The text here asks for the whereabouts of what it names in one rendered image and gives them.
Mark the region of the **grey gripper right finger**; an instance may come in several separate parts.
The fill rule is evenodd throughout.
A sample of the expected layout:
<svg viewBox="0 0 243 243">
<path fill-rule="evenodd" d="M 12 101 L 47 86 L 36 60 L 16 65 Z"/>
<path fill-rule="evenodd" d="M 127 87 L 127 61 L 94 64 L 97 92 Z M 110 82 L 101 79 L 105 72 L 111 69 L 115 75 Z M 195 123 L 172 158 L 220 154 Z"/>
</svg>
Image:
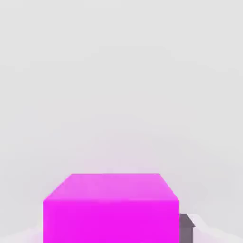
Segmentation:
<svg viewBox="0 0 243 243">
<path fill-rule="evenodd" d="M 197 214 L 180 214 L 179 243 L 235 243 L 235 236 L 209 227 Z"/>
</svg>

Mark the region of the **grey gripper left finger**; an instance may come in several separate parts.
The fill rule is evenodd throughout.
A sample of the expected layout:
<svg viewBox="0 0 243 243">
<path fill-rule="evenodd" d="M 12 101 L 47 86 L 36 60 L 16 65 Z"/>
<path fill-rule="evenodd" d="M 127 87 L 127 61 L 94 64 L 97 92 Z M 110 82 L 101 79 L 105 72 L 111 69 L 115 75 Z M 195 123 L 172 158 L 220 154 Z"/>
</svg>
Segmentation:
<svg viewBox="0 0 243 243">
<path fill-rule="evenodd" d="M 43 243 L 43 231 L 39 227 L 30 228 L 8 236 L 7 243 Z"/>
</svg>

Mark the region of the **small magenta cube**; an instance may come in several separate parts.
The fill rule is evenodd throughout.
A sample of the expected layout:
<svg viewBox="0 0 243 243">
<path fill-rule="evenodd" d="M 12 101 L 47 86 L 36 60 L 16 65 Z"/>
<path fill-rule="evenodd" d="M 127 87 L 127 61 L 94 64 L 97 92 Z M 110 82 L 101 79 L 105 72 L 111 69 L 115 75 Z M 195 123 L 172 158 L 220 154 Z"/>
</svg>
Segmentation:
<svg viewBox="0 0 243 243">
<path fill-rule="evenodd" d="M 179 243 L 179 200 L 157 173 L 71 174 L 43 201 L 43 243 Z"/>
</svg>

